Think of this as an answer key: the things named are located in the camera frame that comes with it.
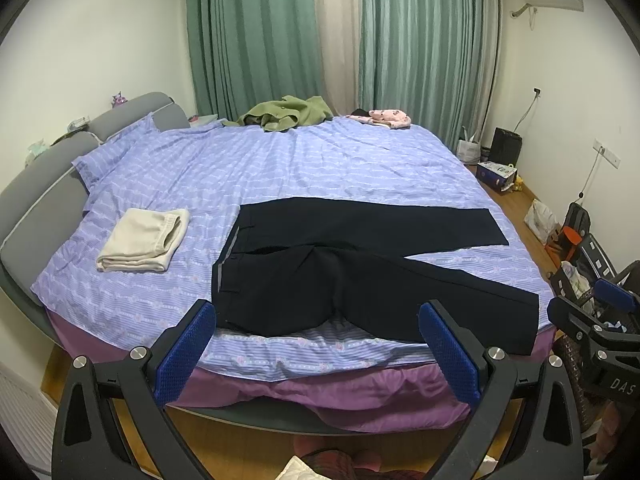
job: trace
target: bed sheet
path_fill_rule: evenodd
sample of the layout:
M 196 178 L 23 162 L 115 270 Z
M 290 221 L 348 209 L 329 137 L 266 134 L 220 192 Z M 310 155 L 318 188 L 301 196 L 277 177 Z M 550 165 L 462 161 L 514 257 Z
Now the bed sheet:
M 71 357 L 85 355 L 94 363 L 117 361 L 127 352 L 100 341 L 56 314 L 53 327 Z M 538 334 L 530 358 L 548 357 L 556 330 Z M 180 398 L 182 408 L 218 408 L 255 397 L 296 402 L 334 428 L 364 433 L 391 433 L 448 428 L 469 413 L 453 395 L 437 364 L 369 368 L 277 382 L 250 381 L 196 368 Z
M 286 133 L 220 122 L 161 133 L 149 115 L 74 165 L 90 192 L 86 215 L 32 290 L 52 312 L 118 348 L 150 346 L 195 300 L 210 298 L 211 265 L 241 204 L 291 196 L 488 208 L 509 246 L 412 258 L 537 293 L 539 328 L 549 325 L 551 290 L 514 227 L 471 173 L 420 126 L 389 131 L 335 118 Z M 98 252 L 129 207 L 190 211 L 187 234 L 166 273 L 96 271 Z M 332 320 L 282 338 L 219 330 L 199 364 L 226 376 L 279 381 L 429 362 L 427 345 L 373 338 Z

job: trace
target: red plaid cloth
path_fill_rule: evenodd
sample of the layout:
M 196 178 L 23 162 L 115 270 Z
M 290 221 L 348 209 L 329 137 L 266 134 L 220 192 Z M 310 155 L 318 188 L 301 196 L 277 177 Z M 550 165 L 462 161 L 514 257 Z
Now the red plaid cloth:
M 371 469 L 355 468 L 353 460 L 343 451 L 318 451 L 302 457 L 316 473 L 332 480 L 422 480 L 419 471 L 396 470 L 376 473 Z

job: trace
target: plastic bag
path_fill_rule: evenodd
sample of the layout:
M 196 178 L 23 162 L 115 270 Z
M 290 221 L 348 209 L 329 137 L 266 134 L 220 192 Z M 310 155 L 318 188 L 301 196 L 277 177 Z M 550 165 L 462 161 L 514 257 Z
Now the plastic bag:
M 40 139 L 38 142 L 29 146 L 27 148 L 27 157 L 24 159 L 24 167 L 26 168 L 48 149 L 49 145 L 44 142 L 44 139 Z
M 561 262 L 560 266 L 562 267 L 562 272 L 564 272 L 564 274 L 569 279 L 569 283 L 571 283 L 571 288 L 574 290 L 576 298 L 580 298 L 581 295 L 583 295 L 585 292 L 587 292 L 591 288 L 591 285 L 589 284 L 589 280 L 587 280 L 583 275 L 581 275 L 580 272 L 578 272 L 578 269 L 572 266 L 572 264 L 570 264 L 569 262 Z M 592 316 L 594 312 L 594 307 L 595 307 L 595 303 L 593 301 L 593 298 L 591 298 L 582 306 L 582 309 L 587 314 Z
M 524 217 L 524 223 L 533 231 L 536 238 L 545 244 L 558 221 L 551 209 L 540 200 L 534 200 L 527 215 Z
M 480 162 L 480 144 L 478 142 L 460 140 L 456 156 L 464 164 L 477 164 Z

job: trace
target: power cord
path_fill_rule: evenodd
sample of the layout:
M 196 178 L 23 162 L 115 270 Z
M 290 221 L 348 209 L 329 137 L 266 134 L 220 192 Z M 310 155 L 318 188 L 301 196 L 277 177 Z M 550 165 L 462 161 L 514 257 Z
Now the power cord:
M 533 101 L 531 102 L 529 108 L 527 108 L 527 111 L 524 112 L 524 115 L 522 116 L 522 118 L 518 121 L 517 126 L 515 127 L 513 133 L 518 131 L 518 126 L 520 126 L 522 124 L 522 121 L 524 121 L 524 119 L 527 118 L 527 116 L 529 115 L 529 112 L 531 111 L 531 109 L 533 108 L 533 105 L 536 103 L 536 99 L 540 97 L 540 89 L 538 88 L 534 88 L 533 91 L 536 93 L 536 96 L 533 98 Z
M 578 193 L 578 197 L 580 199 L 584 198 L 584 190 L 587 189 L 587 186 L 589 185 L 589 181 L 591 179 L 591 175 L 593 174 L 593 170 L 596 169 L 596 164 L 598 163 L 598 159 L 600 158 L 601 155 L 604 155 L 604 146 L 601 146 L 600 149 L 598 150 L 598 153 L 596 155 L 596 160 L 593 161 L 593 166 L 591 167 L 591 171 L 589 172 L 589 176 L 587 177 L 587 180 L 584 183 L 584 186 L 582 187 L 582 191 L 580 193 Z
M 529 28 L 533 30 L 536 28 L 536 16 L 538 15 L 537 7 L 529 7 Z

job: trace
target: gray upholstered headboard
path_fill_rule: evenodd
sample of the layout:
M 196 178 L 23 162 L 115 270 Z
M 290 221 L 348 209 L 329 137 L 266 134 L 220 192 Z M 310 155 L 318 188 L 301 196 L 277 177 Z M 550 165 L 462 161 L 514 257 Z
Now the gray upholstered headboard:
M 160 92 L 145 94 L 95 118 L 88 132 L 53 145 L 0 193 L 0 287 L 57 343 L 45 308 L 30 286 L 82 219 L 88 195 L 71 162 L 150 112 L 162 132 L 189 127 L 184 112 L 170 97 Z

